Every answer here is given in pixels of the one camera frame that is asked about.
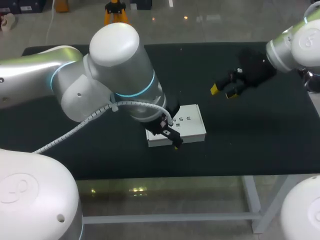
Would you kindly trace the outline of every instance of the reflective floor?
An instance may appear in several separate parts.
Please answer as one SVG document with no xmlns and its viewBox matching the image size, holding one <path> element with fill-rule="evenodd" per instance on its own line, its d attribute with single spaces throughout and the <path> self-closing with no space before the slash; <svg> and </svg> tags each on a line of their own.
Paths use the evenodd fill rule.
<svg viewBox="0 0 320 240">
<path fill-rule="evenodd" d="M 71 12 L 55 14 L 49 45 L 88 44 L 103 27 L 106 0 L 69 0 Z M 127 15 L 144 44 L 269 41 L 302 19 L 310 0 L 153 0 L 152 10 Z M 45 12 L 18 16 L 0 32 L 0 59 L 46 44 L 51 3 Z"/>
<path fill-rule="evenodd" d="M 130 23 L 144 44 L 269 41 L 299 21 L 309 0 L 153 0 L 152 10 L 130 10 Z M 70 13 L 55 14 L 48 45 L 88 44 L 103 27 L 106 0 L 70 0 Z M 17 16 L 0 32 L 0 59 L 46 44 L 51 20 L 45 12 Z M 256 177 L 262 202 L 275 177 Z M 121 179 L 78 183 L 85 216 L 247 211 L 239 177 Z M 135 194 L 134 188 L 143 191 Z M 284 240 L 278 218 L 262 235 L 249 221 L 163 222 L 88 225 L 86 240 Z"/>
<path fill-rule="evenodd" d="M 301 175 L 306 179 L 310 175 Z M 263 206 L 276 176 L 254 177 Z M 148 215 L 248 212 L 240 177 L 171 177 L 78 181 L 83 215 Z M 85 226 L 86 240 L 286 240 L 277 216 L 264 234 L 251 222 L 113 223 Z"/>
</svg>

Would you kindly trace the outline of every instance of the blue led ring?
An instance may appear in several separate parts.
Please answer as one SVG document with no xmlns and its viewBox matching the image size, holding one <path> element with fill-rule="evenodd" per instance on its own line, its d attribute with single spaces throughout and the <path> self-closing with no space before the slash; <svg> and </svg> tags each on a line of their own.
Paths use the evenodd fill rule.
<svg viewBox="0 0 320 240">
<path fill-rule="evenodd" d="M 122 94 L 119 94 L 119 93 L 115 93 L 115 94 L 117 94 L 118 96 L 123 97 L 123 98 L 133 98 L 133 97 L 139 96 L 139 95 L 143 94 L 145 91 L 147 91 L 148 88 L 150 88 L 150 86 L 152 85 L 152 83 L 154 82 L 154 80 L 155 80 L 155 70 L 153 70 L 153 77 L 152 77 L 151 82 L 150 82 L 149 85 L 146 86 L 146 88 L 143 89 L 142 91 L 140 91 L 140 92 L 138 92 L 138 93 L 135 93 L 135 94 L 132 94 L 132 95 L 122 95 Z"/>
</svg>

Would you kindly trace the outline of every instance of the yellow object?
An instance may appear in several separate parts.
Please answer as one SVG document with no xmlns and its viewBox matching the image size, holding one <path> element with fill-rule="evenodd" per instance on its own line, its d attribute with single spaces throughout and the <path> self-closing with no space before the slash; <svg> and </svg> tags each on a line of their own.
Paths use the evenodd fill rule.
<svg viewBox="0 0 320 240">
<path fill-rule="evenodd" d="M 234 95 L 228 97 L 227 94 L 225 94 L 225 96 L 226 96 L 227 99 L 233 99 L 233 98 L 238 97 L 239 95 L 238 94 L 234 94 Z"/>
<path fill-rule="evenodd" d="M 57 13 L 69 12 L 68 0 L 55 0 L 54 8 Z"/>
<path fill-rule="evenodd" d="M 218 90 L 218 88 L 217 88 L 217 85 L 214 84 L 213 87 L 210 89 L 210 91 L 211 91 L 211 94 L 212 94 L 212 95 L 217 94 L 217 93 L 219 92 L 219 90 Z"/>
<path fill-rule="evenodd" d="M 110 24 L 111 14 L 113 14 L 112 23 L 125 23 L 129 24 L 129 20 L 126 14 L 126 5 L 121 3 L 119 0 L 111 0 L 105 6 L 105 14 L 104 14 L 104 25 Z"/>
</svg>

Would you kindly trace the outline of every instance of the black tabletop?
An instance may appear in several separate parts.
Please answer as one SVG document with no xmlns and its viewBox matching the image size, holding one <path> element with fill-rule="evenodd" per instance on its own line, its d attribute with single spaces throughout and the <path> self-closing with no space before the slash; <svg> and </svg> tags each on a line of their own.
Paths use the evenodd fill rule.
<svg viewBox="0 0 320 240">
<path fill-rule="evenodd" d="M 146 45 L 168 97 L 198 104 L 204 142 L 148 147 L 144 128 L 124 110 L 109 111 L 45 152 L 76 180 L 144 177 L 279 175 L 320 172 L 320 119 L 299 76 L 279 73 L 241 97 L 211 96 L 214 80 L 238 66 L 244 47 L 265 43 Z M 76 45 L 83 54 L 87 45 Z M 25 55 L 49 47 L 27 48 Z M 32 152 L 77 123 L 54 97 L 0 111 L 0 148 Z"/>
</svg>

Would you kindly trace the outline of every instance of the white box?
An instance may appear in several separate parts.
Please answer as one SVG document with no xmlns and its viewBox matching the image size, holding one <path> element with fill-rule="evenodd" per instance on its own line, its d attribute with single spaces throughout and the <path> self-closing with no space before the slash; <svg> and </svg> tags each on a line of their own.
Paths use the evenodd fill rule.
<svg viewBox="0 0 320 240">
<path fill-rule="evenodd" d="M 203 142 L 206 128 L 197 104 L 181 106 L 173 120 L 172 129 L 180 133 L 183 143 Z M 153 135 L 145 130 L 149 147 L 171 145 L 172 142 L 161 134 Z"/>
</svg>

